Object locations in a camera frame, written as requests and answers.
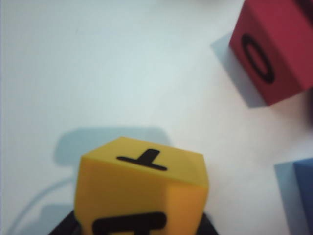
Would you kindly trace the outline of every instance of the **black letter o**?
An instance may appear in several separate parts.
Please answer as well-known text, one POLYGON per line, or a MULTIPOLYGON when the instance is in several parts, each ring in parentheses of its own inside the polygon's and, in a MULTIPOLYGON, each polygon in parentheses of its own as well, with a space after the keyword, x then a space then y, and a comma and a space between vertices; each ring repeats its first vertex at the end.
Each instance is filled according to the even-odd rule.
POLYGON ((251 66, 254 68, 254 70, 257 72, 257 74, 265 81, 266 83, 273 83, 275 81, 275 75, 273 71, 273 67, 269 62, 269 59, 263 52, 262 48, 260 45, 248 34, 244 34, 241 38, 241 43, 243 50, 245 52, 246 57, 248 58, 248 61, 250 62, 251 66), (248 50, 248 45, 251 45, 259 54, 261 59, 263 60, 265 66, 267 67, 267 73, 263 73, 260 68, 257 66, 255 61, 253 60, 249 50, 248 50))

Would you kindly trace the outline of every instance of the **red cube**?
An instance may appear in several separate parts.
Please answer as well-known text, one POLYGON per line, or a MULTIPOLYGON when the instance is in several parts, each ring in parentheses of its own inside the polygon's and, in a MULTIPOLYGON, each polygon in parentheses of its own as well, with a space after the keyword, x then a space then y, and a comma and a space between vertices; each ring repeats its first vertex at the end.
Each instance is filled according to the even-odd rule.
POLYGON ((230 46, 268 105, 313 87, 313 0, 246 0, 230 46))

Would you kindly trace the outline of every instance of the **black object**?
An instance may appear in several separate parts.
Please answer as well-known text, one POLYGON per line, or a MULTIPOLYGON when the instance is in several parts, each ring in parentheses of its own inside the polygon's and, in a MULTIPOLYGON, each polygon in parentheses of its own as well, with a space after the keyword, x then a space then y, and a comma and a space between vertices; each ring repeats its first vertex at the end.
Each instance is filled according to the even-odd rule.
POLYGON ((146 150, 138 159, 128 158, 128 157, 117 157, 117 159, 137 165, 142 165, 146 167, 150 167, 156 170, 167 170, 166 167, 161 165, 153 164, 152 162, 158 156, 160 151, 156 149, 148 149, 146 150))
MULTIPOLYGON (((49 235, 80 235, 80 225, 75 219, 74 211, 69 213, 49 235)), ((219 235, 205 213, 202 216, 196 235, 219 235)))
POLYGON ((275 75, 274 75, 273 67, 272 67, 268 57, 266 56, 266 54, 262 50, 261 46, 256 42, 256 40, 254 40, 248 34, 244 34, 242 36, 241 43, 242 43, 244 53, 245 53, 248 61, 250 62, 251 66, 256 71, 256 73, 266 83, 268 83, 268 84, 273 83, 275 81, 275 75), (261 57, 262 61, 264 62, 265 66, 267 68, 267 73, 263 73, 260 70, 260 68, 257 66, 257 64, 255 63, 254 59, 252 58, 252 56, 250 54, 250 51, 248 50, 248 45, 252 46, 256 50, 256 52, 259 54, 259 56, 261 57))

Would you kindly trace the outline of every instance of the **toy block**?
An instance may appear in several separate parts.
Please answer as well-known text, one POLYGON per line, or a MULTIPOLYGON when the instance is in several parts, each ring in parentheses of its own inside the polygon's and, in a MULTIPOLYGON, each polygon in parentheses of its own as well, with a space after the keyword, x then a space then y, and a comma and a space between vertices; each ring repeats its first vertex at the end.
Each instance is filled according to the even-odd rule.
POLYGON ((268 105, 313 86, 313 0, 245 0, 230 46, 268 105))
POLYGON ((203 155, 120 137, 82 156, 82 235, 196 234, 208 194, 203 155))
POLYGON ((313 234, 313 158, 296 161, 294 170, 308 226, 313 234))

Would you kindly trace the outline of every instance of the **black letter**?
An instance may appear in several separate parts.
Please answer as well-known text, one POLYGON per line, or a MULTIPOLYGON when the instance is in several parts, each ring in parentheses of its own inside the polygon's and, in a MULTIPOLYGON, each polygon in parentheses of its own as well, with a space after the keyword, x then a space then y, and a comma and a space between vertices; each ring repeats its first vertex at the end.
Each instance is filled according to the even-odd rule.
POLYGON ((156 170, 167 170, 167 168, 164 166, 156 165, 152 163, 159 153, 160 151, 158 150, 148 149, 138 159, 132 159, 128 157, 117 157, 117 159, 121 161, 129 162, 129 163, 147 166, 156 170))
POLYGON ((252 65, 252 67, 254 68, 254 70, 257 72, 257 74, 266 82, 266 83, 273 83, 275 80, 275 75, 273 72, 273 68, 267 58, 267 56, 265 55, 265 53, 263 52, 262 48, 260 47, 260 45, 248 34, 244 34, 241 38, 241 43, 242 43, 242 47, 244 49, 244 52, 250 62, 250 64, 252 65), (254 62, 249 50, 248 50, 248 45, 251 45, 254 47, 254 49, 258 52, 259 56, 261 57, 261 59, 263 60, 263 62, 265 63, 268 72, 267 73, 263 73, 259 67, 257 66, 257 64, 254 62))
POLYGON ((131 232, 134 235, 149 235, 150 230, 162 229, 166 225, 166 215, 162 212, 102 218, 94 221, 94 235, 109 235, 116 232, 131 232))

